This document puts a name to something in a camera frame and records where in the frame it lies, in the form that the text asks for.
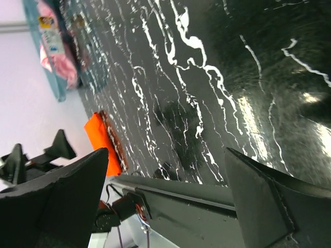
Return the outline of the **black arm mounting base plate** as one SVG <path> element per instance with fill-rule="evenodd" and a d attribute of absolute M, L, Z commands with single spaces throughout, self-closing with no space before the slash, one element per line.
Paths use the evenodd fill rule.
<path fill-rule="evenodd" d="M 133 194 L 149 226 L 161 235 L 152 247 L 245 247 L 227 187 L 127 175 L 111 183 Z"/>

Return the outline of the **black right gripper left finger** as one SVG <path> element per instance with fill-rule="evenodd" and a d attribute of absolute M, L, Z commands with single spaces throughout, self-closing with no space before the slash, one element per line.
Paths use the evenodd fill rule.
<path fill-rule="evenodd" d="M 88 247 L 108 164 L 100 148 L 1 192 L 1 247 Z"/>

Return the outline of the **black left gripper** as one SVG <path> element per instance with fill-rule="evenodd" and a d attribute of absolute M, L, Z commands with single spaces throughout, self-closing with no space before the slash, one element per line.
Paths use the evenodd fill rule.
<path fill-rule="evenodd" d="M 54 164 L 53 160 L 71 160 L 77 156 L 63 129 L 58 130 L 52 145 L 44 149 L 44 153 L 26 161 L 21 144 L 15 144 L 10 154 L 1 157 L 1 179 L 15 185 L 22 184 L 63 167 Z"/>

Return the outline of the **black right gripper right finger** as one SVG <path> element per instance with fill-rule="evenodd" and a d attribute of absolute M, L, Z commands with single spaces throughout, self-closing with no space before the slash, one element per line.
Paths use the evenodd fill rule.
<path fill-rule="evenodd" d="M 246 247 L 330 247 L 330 190 L 227 148 L 227 182 Z"/>

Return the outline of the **pink t shirt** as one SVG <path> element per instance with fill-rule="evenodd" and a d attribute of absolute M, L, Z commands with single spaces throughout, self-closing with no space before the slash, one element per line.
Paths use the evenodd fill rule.
<path fill-rule="evenodd" d="M 86 49 L 79 45 L 75 31 L 84 26 L 80 15 L 72 18 L 68 29 L 61 14 L 63 1 L 37 1 L 40 42 L 40 63 L 66 81 L 67 89 L 82 85 L 80 75 L 89 65 Z"/>

